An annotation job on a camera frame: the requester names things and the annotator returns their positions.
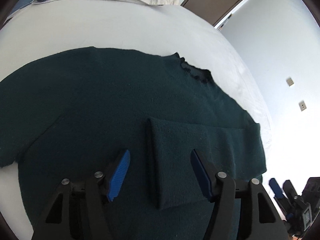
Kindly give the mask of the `beige wall socket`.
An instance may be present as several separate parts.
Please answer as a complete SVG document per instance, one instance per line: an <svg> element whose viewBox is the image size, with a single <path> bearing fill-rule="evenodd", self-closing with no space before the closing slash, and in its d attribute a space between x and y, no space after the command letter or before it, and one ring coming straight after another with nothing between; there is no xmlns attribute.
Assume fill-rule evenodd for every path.
<svg viewBox="0 0 320 240"><path fill-rule="evenodd" d="M286 82L287 82L288 86L291 86L294 84L294 81L292 80L291 77L287 78Z"/></svg>
<svg viewBox="0 0 320 240"><path fill-rule="evenodd" d="M306 104L305 104L305 102L304 102L304 101L301 101L301 102L299 103L299 107L300 107L300 110L301 110L301 111L306 110Z"/></svg>

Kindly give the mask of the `lower beige wall socket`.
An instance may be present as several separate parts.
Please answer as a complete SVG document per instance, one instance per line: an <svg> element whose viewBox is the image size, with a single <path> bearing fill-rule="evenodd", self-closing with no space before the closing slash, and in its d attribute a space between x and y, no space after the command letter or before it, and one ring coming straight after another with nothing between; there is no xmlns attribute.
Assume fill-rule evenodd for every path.
<svg viewBox="0 0 320 240"><path fill-rule="evenodd" d="M300 110L301 110L301 111L306 110L306 104L305 104L305 102L304 102L304 101L301 101L301 102L299 103L299 107L300 107Z"/></svg>

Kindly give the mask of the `dark green knit sweater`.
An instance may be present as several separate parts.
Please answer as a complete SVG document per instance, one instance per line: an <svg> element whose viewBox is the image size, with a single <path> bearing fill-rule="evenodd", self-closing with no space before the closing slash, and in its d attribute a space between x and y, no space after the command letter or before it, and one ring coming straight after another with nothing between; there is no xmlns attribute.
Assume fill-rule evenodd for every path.
<svg viewBox="0 0 320 240"><path fill-rule="evenodd" d="M213 210L190 163L199 150L234 179L266 171L260 126L178 54L68 50L1 82L1 166L18 163L32 225L61 180L131 161L105 210L115 239L202 239Z"/></svg>

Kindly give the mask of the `upper beige wall socket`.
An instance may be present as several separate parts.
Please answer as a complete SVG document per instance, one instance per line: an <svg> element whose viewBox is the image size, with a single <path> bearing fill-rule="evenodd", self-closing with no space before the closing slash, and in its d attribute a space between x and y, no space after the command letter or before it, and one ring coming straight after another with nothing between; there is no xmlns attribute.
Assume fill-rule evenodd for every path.
<svg viewBox="0 0 320 240"><path fill-rule="evenodd" d="M291 86L294 84L294 81L292 80L291 77L287 78L286 82L287 82L288 86Z"/></svg>

